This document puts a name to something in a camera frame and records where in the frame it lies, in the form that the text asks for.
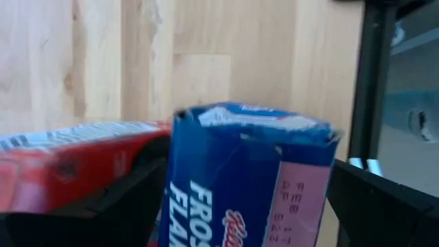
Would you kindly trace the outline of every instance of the black metal bar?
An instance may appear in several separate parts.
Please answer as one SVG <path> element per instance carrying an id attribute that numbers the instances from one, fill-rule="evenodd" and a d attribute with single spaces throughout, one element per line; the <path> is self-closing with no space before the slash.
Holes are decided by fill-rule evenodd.
<path id="1" fill-rule="evenodd" d="M 349 157 L 376 158 L 397 5 L 366 2 Z"/>

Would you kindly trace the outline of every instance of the frosted flakes box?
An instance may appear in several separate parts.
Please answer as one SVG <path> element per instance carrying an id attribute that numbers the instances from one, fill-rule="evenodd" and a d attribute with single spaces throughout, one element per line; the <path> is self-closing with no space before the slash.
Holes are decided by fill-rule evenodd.
<path id="1" fill-rule="evenodd" d="M 340 136 L 261 106 L 178 111 L 158 245 L 314 246 Z"/>

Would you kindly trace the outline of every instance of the light wood panel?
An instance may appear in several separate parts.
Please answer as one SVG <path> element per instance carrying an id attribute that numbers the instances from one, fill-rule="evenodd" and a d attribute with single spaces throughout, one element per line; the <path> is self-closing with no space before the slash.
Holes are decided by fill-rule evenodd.
<path id="1" fill-rule="evenodd" d="M 332 0 L 0 0 L 0 134 L 169 119 L 228 99 L 348 133 L 362 10 Z M 326 208 L 319 246 L 335 245 L 336 222 Z"/>

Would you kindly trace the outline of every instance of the wooden surface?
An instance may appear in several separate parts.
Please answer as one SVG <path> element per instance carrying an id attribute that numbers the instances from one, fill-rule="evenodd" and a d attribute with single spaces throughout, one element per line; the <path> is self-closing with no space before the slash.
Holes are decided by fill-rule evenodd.
<path id="1" fill-rule="evenodd" d="M 228 99 L 348 133 L 362 10 L 332 0 L 0 0 L 0 134 L 167 119 Z M 334 246 L 327 215 L 319 246 Z"/>

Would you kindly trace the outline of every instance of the pink label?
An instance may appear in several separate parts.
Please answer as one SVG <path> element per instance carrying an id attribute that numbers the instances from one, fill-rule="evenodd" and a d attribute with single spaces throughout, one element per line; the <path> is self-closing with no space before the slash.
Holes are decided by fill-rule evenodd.
<path id="1" fill-rule="evenodd" d="M 266 247 L 312 247 L 316 242 L 330 167 L 281 162 Z"/>

